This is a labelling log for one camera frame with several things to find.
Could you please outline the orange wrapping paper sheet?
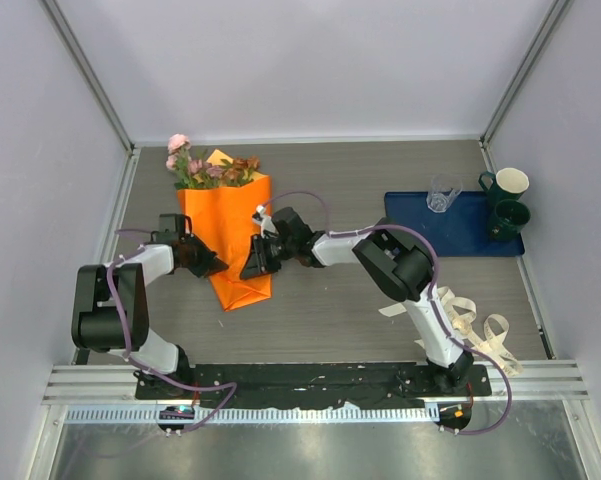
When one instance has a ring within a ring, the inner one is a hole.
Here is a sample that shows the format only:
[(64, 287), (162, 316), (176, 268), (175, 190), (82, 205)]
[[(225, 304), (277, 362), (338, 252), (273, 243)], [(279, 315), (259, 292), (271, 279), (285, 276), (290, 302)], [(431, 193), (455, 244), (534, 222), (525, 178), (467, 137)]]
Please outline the orange wrapping paper sheet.
[[(216, 149), (203, 160), (221, 165), (222, 159), (236, 158)], [(240, 272), (249, 254), (251, 237), (259, 232), (252, 215), (270, 199), (271, 177), (260, 172), (259, 179), (245, 186), (223, 183), (213, 189), (182, 188), (176, 181), (175, 188), (182, 212), (192, 220), (193, 233), (228, 265), (226, 271), (210, 276), (222, 309), (237, 310), (269, 299), (270, 275), (241, 280)]]

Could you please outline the pink fake flower stem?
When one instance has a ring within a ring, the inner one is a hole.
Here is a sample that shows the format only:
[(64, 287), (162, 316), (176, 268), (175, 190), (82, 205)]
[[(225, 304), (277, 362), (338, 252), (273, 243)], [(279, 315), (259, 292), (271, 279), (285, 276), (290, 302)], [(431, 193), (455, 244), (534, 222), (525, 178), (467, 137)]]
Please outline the pink fake flower stem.
[(201, 158), (193, 158), (189, 153), (186, 153), (184, 158), (186, 166), (182, 182), (186, 188), (213, 189), (223, 185), (224, 165), (213, 164)]
[(191, 174), (189, 172), (190, 148), (190, 140), (184, 134), (172, 135), (167, 143), (166, 167), (175, 175), (178, 184), (182, 188), (191, 187)]

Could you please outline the orange fake flower stem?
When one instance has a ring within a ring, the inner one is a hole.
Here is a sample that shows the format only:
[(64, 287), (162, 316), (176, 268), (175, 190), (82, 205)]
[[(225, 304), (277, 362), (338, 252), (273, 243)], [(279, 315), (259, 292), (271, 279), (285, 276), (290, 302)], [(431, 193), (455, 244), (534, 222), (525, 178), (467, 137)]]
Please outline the orange fake flower stem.
[(260, 178), (260, 158), (250, 156), (234, 160), (222, 159), (221, 179), (226, 186), (241, 187)]

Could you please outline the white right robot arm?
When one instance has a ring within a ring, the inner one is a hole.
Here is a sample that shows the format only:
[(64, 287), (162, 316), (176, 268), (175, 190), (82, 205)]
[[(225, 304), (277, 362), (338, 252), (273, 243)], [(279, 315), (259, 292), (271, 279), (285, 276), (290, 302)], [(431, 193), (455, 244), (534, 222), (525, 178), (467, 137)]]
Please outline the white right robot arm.
[(242, 280), (273, 274), (286, 260), (308, 268), (359, 264), (380, 291), (405, 308), (423, 343), (427, 369), (437, 391), (452, 395), (464, 388), (474, 358), (452, 331), (437, 290), (438, 259), (419, 233), (386, 218), (349, 232), (314, 231), (291, 207), (273, 215), (259, 207)]

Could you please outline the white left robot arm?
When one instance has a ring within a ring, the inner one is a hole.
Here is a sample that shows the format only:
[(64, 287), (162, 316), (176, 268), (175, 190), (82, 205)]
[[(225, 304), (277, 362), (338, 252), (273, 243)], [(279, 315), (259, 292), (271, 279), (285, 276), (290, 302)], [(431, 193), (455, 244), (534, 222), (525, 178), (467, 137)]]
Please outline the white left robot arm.
[(177, 269), (208, 278), (228, 265), (184, 214), (162, 214), (148, 235), (128, 256), (79, 268), (71, 336), (79, 349), (116, 356), (136, 368), (139, 381), (180, 399), (200, 388), (183, 348), (151, 329), (146, 289)]

